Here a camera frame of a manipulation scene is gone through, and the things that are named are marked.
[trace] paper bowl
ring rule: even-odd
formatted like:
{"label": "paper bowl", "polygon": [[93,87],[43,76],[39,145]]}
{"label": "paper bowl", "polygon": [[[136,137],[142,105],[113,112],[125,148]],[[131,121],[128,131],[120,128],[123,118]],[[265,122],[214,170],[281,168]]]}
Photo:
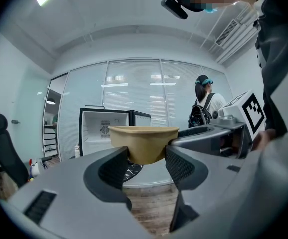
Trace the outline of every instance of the paper bowl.
{"label": "paper bowl", "polygon": [[165,157],[165,146],[178,137],[178,127],[110,126],[114,147],[127,146],[129,161],[147,165]]}

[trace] office chair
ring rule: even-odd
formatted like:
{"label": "office chair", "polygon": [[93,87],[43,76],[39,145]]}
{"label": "office chair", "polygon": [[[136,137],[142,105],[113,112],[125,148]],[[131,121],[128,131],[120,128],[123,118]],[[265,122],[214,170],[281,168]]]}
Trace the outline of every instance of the office chair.
{"label": "office chair", "polygon": [[29,173],[14,149],[7,128],[8,121],[0,114],[0,165],[20,188],[28,181]]}

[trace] cap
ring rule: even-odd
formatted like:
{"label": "cap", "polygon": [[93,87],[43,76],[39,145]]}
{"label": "cap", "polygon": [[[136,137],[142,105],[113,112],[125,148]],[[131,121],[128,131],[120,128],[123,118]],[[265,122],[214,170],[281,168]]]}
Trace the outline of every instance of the cap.
{"label": "cap", "polygon": [[196,80],[196,83],[200,83],[201,85],[205,85],[205,84],[212,84],[213,83],[213,80],[208,78],[207,75],[200,75],[197,80]]}
{"label": "cap", "polygon": [[191,10],[194,12],[203,11],[202,5],[199,3],[191,3],[191,0],[177,0],[177,2],[187,10]]}

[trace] mini fridge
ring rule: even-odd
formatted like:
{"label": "mini fridge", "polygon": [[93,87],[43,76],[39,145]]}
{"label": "mini fridge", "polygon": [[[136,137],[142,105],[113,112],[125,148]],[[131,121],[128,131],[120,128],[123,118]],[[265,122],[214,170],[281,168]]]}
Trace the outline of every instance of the mini fridge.
{"label": "mini fridge", "polygon": [[110,144],[110,126],[151,126],[150,114],[134,110],[80,108],[80,155],[113,148]]}

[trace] strap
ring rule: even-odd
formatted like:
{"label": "strap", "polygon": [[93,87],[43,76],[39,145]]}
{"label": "strap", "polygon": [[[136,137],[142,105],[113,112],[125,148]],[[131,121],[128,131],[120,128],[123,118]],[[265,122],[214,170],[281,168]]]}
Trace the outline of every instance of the strap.
{"label": "strap", "polygon": [[208,95],[207,101],[205,101],[205,104],[204,104],[204,107],[205,107],[206,109],[208,109],[208,106],[209,106],[209,104],[210,104],[210,102],[211,102],[211,99],[212,99],[212,97],[213,97],[214,94],[215,94],[215,93],[210,93],[210,94]]}

